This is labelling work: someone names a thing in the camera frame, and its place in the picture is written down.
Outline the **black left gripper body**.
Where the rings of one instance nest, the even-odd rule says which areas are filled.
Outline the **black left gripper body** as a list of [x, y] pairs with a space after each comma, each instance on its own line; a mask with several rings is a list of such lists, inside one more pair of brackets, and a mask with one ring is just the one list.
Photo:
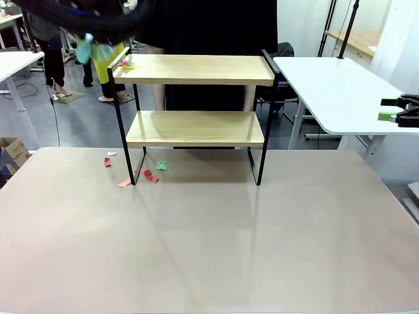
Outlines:
[[93, 20], [93, 38], [98, 44], [116, 45], [134, 35], [144, 22], [142, 16], [102, 16]]

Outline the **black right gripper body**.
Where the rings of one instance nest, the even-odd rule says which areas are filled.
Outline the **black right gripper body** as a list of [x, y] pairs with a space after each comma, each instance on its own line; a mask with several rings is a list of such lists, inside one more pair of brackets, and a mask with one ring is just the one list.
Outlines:
[[418, 95], [402, 94], [396, 100], [396, 106], [403, 111], [396, 114], [395, 123], [400, 128], [418, 127]]

